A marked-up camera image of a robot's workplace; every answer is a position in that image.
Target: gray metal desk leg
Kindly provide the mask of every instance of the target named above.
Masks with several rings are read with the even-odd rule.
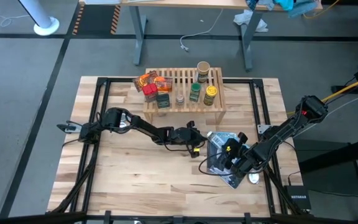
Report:
[[[262,13],[254,11],[248,26],[245,24],[241,25],[242,53],[244,54],[244,60],[246,63],[246,72],[250,72],[252,70],[250,43],[261,18]]]
[[[142,46],[144,39],[144,30],[146,28],[146,15],[140,16],[139,7],[129,6],[129,12],[131,13],[132,23],[134,24],[136,44],[134,54],[134,64],[140,64],[140,56],[142,55]]]

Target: wooden tabletop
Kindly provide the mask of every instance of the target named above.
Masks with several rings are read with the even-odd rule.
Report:
[[[97,77],[82,77],[75,99],[71,120],[86,123],[90,114]],[[272,124],[286,120],[286,112],[278,79],[264,78],[265,94]],[[205,135],[208,131],[244,132],[248,144],[257,141],[254,115],[247,84],[224,83],[227,113],[220,125],[215,124],[213,114],[168,114],[156,116],[153,125],[186,126],[194,120],[196,127]],[[122,107],[144,118],[144,96],[133,83],[112,83],[107,107]],[[263,118],[260,106],[260,117]],[[65,141],[76,139],[68,134]],[[62,150],[56,179],[48,204],[55,208],[73,187],[83,144],[74,142]],[[181,146],[172,149],[183,149]],[[192,159],[187,152],[170,152],[154,144],[146,135],[132,130],[118,135],[102,132],[96,171],[89,203],[89,215],[184,215],[197,217],[243,217],[250,212],[253,217],[269,217],[264,178],[259,184],[244,179],[237,189],[226,185],[219,177],[201,174],[198,164],[206,157],[206,147],[200,156]],[[293,172],[299,171],[296,153],[286,144],[277,151],[283,183]],[[300,174],[291,176],[291,182],[302,185]],[[80,209],[85,188],[80,192],[77,208]],[[277,191],[273,187],[276,211]]]
[[[160,0],[149,2],[133,2],[122,0],[122,6],[160,6],[160,7],[199,7],[199,8],[220,8],[220,9],[249,9],[246,0]],[[323,9],[321,0],[317,10]],[[255,10],[268,11],[266,6],[257,5]],[[275,5],[273,11],[283,11],[282,7]]]

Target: snack package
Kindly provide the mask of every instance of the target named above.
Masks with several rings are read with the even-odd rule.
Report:
[[[151,71],[149,73],[146,73],[144,75],[141,75],[137,78],[134,78],[132,81],[135,84],[136,90],[138,92],[142,91],[143,87],[149,84],[149,79],[153,77],[157,77],[156,71]]]
[[[149,83],[157,86],[158,92],[168,93],[172,91],[172,78],[167,77],[149,77]]]

